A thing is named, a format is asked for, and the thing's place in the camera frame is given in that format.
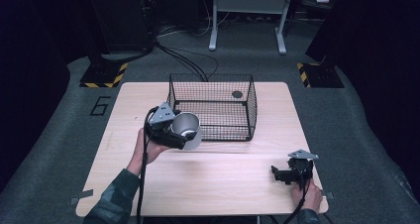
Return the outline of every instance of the gray carpet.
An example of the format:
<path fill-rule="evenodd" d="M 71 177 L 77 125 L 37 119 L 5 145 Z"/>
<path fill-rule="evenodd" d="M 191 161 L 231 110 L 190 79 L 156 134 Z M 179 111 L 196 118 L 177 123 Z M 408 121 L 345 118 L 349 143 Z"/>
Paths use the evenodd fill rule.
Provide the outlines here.
<path fill-rule="evenodd" d="M 287 55 L 277 51 L 276 25 L 231 25 L 219 31 L 217 51 L 209 52 L 210 32 L 198 37 L 177 33 L 158 38 L 166 47 L 214 57 L 218 73 L 250 73 L 255 81 L 288 84 L 325 191 L 332 192 L 327 214 L 335 223 L 420 223 L 420 207 L 404 174 L 370 130 L 362 104 L 339 70 L 343 89 L 305 88 L 296 64 L 311 62 L 304 53 L 319 24 L 294 22 L 285 39 Z M 206 72 L 214 60 L 183 53 Z M 71 197 L 82 191 L 120 86 L 81 88 L 87 58 L 68 65 L 71 81 L 48 126 L 0 196 L 0 223 L 81 223 Z M 168 81 L 188 72 L 175 59 L 154 49 L 129 63 L 123 82 Z M 98 97 L 104 116 L 89 116 Z M 279 222 L 284 216 L 275 216 Z M 262 223 L 271 223 L 263 216 Z"/>

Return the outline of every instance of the metal frame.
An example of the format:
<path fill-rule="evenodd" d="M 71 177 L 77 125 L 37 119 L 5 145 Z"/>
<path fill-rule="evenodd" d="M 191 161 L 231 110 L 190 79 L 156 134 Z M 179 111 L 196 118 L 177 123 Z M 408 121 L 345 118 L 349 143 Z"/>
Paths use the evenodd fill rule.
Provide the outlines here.
<path fill-rule="evenodd" d="M 290 0 L 213 0 L 213 28 L 210 37 L 210 51 L 216 51 L 218 33 L 218 12 L 237 12 L 237 13 L 262 13 L 281 15 L 280 23 L 275 28 L 278 51 L 281 55 L 286 55 L 286 47 L 283 38 L 284 22 Z"/>

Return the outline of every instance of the black cable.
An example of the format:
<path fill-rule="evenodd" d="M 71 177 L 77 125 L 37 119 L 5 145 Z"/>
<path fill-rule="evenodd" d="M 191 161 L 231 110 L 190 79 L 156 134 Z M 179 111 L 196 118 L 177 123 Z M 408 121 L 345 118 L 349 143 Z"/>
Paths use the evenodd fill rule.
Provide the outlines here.
<path fill-rule="evenodd" d="M 176 32 L 176 30 L 178 30 L 178 27 L 175 25 L 162 25 L 161 27 L 159 27 L 159 29 L 157 30 L 157 35 L 161 36 L 162 34 L 170 34 L 173 32 Z"/>
<path fill-rule="evenodd" d="M 138 58 L 141 58 L 141 57 L 147 55 L 151 51 L 152 51 L 152 48 L 146 48 L 140 54 L 137 54 L 135 56 L 128 56 L 128 57 L 117 58 L 117 59 L 110 59 L 110 58 L 104 58 L 104 59 L 108 60 L 110 62 L 127 63 L 127 62 L 130 62 L 130 61 L 136 60 Z"/>
<path fill-rule="evenodd" d="M 183 49 L 177 49 L 177 48 L 168 48 L 168 49 L 177 50 L 177 51 L 181 51 L 181 52 L 186 52 L 186 53 L 190 53 L 190 54 L 194 54 L 194 55 L 198 55 L 198 56 L 205 56 L 205 57 L 209 57 L 209 58 L 213 59 L 216 62 L 216 66 L 213 69 L 213 71 L 210 73 L 210 75 L 208 75 L 208 78 L 211 78 L 216 73 L 216 70 L 219 67 L 219 62 L 211 56 L 204 55 L 204 54 L 198 54 L 198 53 L 190 52 L 190 51 L 183 50 Z"/>
<path fill-rule="evenodd" d="M 278 224 L 277 219 L 275 219 L 275 217 L 268 215 L 269 219 L 271 219 L 271 222 L 274 224 Z"/>
<path fill-rule="evenodd" d="M 151 116 L 152 113 L 155 113 L 158 110 L 158 107 L 152 108 L 149 112 L 148 115 L 145 118 L 145 125 L 143 126 L 144 128 L 146 128 L 147 123 L 149 121 L 149 117 Z M 148 164 L 148 144 L 150 139 L 147 139 L 148 135 L 146 134 L 146 131 L 143 132 L 143 160 L 142 160 L 142 169 L 140 171 L 140 181 L 139 181 L 139 200 L 137 203 L 137 211 L 136 211 L 136 215 L 137 215 L 137 224 L 141 223 L 141 209 L 142 209 L 142 203 L 143 203 L 143 193 L 145 190 L 145 178 L 146 178 L 146 166 Z"/>
<path fill-rule="evenodd" d="M 165 47 L 162 47 L 162 46 L 160 46 L 160 45 L 157 45 L 157 47 L 159 48 L 159 49 L 161 49 L 162 51 L 164 51 L 165 53 L 167 53 L 167 54 L 169 54 L 170 56 L 172 56 L 172 57 L 174 57 L 179 63 L 181 63 L 183 66 L 185 66 L 188 70 L 190 70 L 193 74 L 195 74 L 195 75 L 197 75 L 199 78 L 200 78 L 200 80 L 201 81 L 203 81 L 203 82 L 205 82 L 205 81 L 208 81 L 207 80 L 207 78 L 206 77 L 203 77 L 202 76 L 202 74 L 204 74 L 204 72 L 203 73 L 200 73 L 198 70 L 198 68 L 196 67 L 197 65 L 196 64 L 194 64 L 193 62 L 191 62 L 191 61 L 188 61 L 188 59 L 187 58 L 185 58 L 185 57 L 182 57 L 182 56 L 180 56 L 179 54 L 177 54 L 177 53 L 174 53 L 173 51 L 171 51 L 171 50 L 168 50 L 167 48 L 165 48 Z"/>
<path fill-rule="evenodd" d="M 211 76 L 213 76 L 213 74 L 216 72 L 216 70 L 217 70 L 217 68 L 219 66 L 218 61 L 216 59 L 214 59 L 213 57 L 210 57 L 210 56 L 206 56 L 206 55 L 202 55 L 202 54 L 197 54 L 197 53 L 193 53 L 193 52 L 186 51 L 186 50 L 181 50 L 181 49 L 167 48 L 167 47 L 162 46 L 158 42 L 156 42 L 156 46 L 157 46 L 157 48 L 161 49 L 163 52 L 169 54 L 170 56 L 173 56 L 178 62 L 180 62 L 183 66 L 185 66 L 188 70 L 190 70 L 196 76 L 198 76 L 200 78 L 200 80 L 203 81 L 203 82 L 208 82 L 209 81 L 209 78 Z M 187 57 L 185 57 L 185 56 L 183 56 L 183 55 L 175 52 L 174 50 L 178 50 L 178 51 L 182 51 L 182 52 L 187 52 L 187 53 L 191 53 L 191 54 L 195 54 L 195 55 L 199 55 L 199 56 L 206 56 L 206 57 L 212 58 L 213 60 L 216 61 L 216 67 L 212 71 L 212 73 L 210 74 L 210 76 L 207 76 L 207 73 L 205 73 L 200 66 L 198 66 L 196 63 L 194 63 L 193 61 L 191 61 Z"/>
<path fill-rule="evenodd" d="M 300 180 L 301 180 L 301 184 L 302 184 L 303 194 L 302 194 L 302 198 L 299 201 L 299 204 L 294 209 L 294 211 L 290 214 L 290 216 L 287 217 L 287 219 L 283 222 L 283 224 L 289 223 L 297 215 L 297 213 L 300 211 L 300 209 L 302 208 L 303 204 L 305 203 L 306 192 L 309 189 L 309 186 L 306 187 L 306 180 L 303 178 L 302 171 L 299 170 L 299 168 L 297 166 L 295 166 L 295 167 L 299 171 L 299 174 L 300 174 Z"/>
<path fill-rule="evenodd" d="M 196 69 L 198 69 L 198 70 L 200 70 L 200 71 L 197 71 L 197 70 L 195 70 L 195 71 L 197 71 L 197 73 L 201 73 L 201 74 L 203 74 L 204 76 L 205 76 L 205 81 L 206 82 L 208 82 L 208 79 L 207 79 L 207 77 L 206 77 L 206 75 L 205 75 L 205 72 L 203 71 L 203 69 L 201 69 L 201 67 L 200 66 L 198 66 L 197 64 L 195 64 L 193 61 L 191 61 L 190 59 L 188 59 L 187 57 L 185 57 L 185 56 L 182 56 L 182 55 L 180 55 L 180 54 L 178 54 L 178 53 L 176 53 L 176 52 L 174 52 L 173 50 L 171 50 L 170 48 L 167 48 L 167 47 L 163 47 L 165 50 L 166 50 L 166 52 L 170 52 L 171 53 L 171 55 L 172 56 L 176 56 L 176 57 L 178 57 L 178 58 L 180 58 L 182 61 L 184 61 L 184 62 L 186 62 L 186 63 L 188 63 L 191 67 L 193 67 L 194 69 L 196 68 Z"/>
<path fill-rule="evenodd" d="M 327 215 L 327 213 L 324 213 L 323 215 L 328 220 L 328 222 L 330 222 L 331 224 L 334 224 L 333 220 L 331 220 L 331 218 Z"/>

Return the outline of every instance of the hand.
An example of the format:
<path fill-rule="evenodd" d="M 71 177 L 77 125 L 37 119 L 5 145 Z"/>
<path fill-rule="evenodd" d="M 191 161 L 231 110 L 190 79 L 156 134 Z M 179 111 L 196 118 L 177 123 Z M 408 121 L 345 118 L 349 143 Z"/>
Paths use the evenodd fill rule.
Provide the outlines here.
<path fill-rule="evenodd" d="M 306 192 L 305 202 L 303 203 L 302 209 L 312 209 L 316 213 L 319 212 L 319 206 L 322 201 L 322 193 L 317 185 L 315 185 L 314 180 L 311 178 L 307 184 L 308 191 Z M 299 185 L 296 184 L 291 191 L 293 203 L 295 206 L 299 204 L 300 199 L 302 199 L 303 189 L 300 190 Z"/>
<path fill-rule="evenodd" d="M 136 147 L 133 152 L 133 156 L 127 165 L 127 170 L 133 174 L 139 176 L 140 171 L 142 170 L 143 164 L 143 151 L 144 151 L 144 142 L 143 142 L 144 129 L 141 128 L 137 135 Z M 153 141 L 148 143 L 148 164 L 152 163 L 160 153 L 170 149 L 162 145 L 158 145 Z"/>

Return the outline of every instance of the metal mug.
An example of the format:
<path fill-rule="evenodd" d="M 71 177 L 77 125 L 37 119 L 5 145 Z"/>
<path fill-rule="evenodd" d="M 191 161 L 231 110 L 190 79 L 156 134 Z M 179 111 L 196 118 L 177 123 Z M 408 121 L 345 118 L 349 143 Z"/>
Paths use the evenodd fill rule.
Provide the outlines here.
<path fill-rule="evenodd" d="M 183 150 L 191 151 L 196 149 L 201 143 L 200 120 L 190 112 L 182 112 L 173 119 L 170 129 L 173 133 L 185 137 L 187 134 L 197 133 L 193 140 L 185 143 Z"/>

